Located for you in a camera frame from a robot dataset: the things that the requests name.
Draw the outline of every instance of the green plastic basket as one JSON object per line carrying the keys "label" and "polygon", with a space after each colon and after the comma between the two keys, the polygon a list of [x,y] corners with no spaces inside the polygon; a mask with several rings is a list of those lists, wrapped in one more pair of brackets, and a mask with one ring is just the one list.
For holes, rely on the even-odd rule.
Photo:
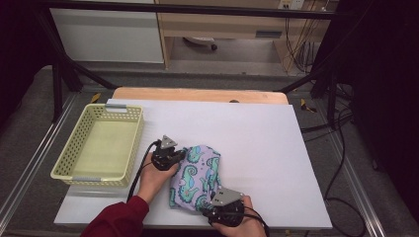
{"label": "green plastic basket", "polygon": [[143,125],[140,106],[86,106],[51,177],[68,185],[127,187]]}

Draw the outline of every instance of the white table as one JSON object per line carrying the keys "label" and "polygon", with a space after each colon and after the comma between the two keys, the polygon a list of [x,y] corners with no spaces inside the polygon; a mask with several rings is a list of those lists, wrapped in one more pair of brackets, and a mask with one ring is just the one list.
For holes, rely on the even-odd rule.
{"label": "white table", "polygon": [[[221,154],[222,184],[251,196],[270,227],[332,227],[292,106],[139,100],[110,103],[143,106],[145,124],[134,170],[146,147],[163,134],[176,140],[179,148],[205,144]],[[105,206],[125,201],[128,189],[70,187],[54,223],[87,224]],[[152,203],[145,226],[210,228],[199,213],[171,209],[168,201],[166,184]]]}

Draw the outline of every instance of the human hand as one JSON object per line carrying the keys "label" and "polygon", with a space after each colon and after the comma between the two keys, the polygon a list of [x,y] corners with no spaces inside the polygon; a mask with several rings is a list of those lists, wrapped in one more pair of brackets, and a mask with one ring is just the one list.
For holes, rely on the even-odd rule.
{"label": "human hand", "polygon": [[145,158],[139,179],[139,191],[137,193],[137,196],[145,200],[148,204],[151,204],[161,187],[176,173],[179,166],[179,164],[175,164],[168,171],[159,171],[151,163],[151,155],[152,153],[148,153]]}
{"label": "human hand", "polygon": [[[244,196],[242,200],[244,206],[253,209],[252,200],[249,196]],[[246,207],[244,213],[257,215],[253,210]],[[212,224],[212,227],[227,237],[266,237],[262,223],[246,216],[237,227],[228,227],[216,222]]]}

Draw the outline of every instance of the red sleeve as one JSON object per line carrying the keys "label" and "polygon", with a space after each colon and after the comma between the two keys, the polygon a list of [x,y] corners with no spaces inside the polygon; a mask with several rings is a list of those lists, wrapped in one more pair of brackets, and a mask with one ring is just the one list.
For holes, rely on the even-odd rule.
{"label": "red sleeve", "polygon": [[142,220],[148,210],[147,202],[138,196],[133,196],[128,203],[112,204],[90,222],[81,236],[138,237],[142,232]]}

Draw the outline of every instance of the paisley fabric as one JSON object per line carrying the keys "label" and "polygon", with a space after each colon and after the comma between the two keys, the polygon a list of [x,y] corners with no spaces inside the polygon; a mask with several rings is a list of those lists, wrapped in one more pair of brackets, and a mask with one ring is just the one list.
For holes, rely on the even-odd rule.
{"label": "paisley fabric", "polygon": [[169,205],[200,211],[202,207],[210,207],[211,197],[221,186],[218,176],[221,155],[205,145],[187,150],[170,182]]}

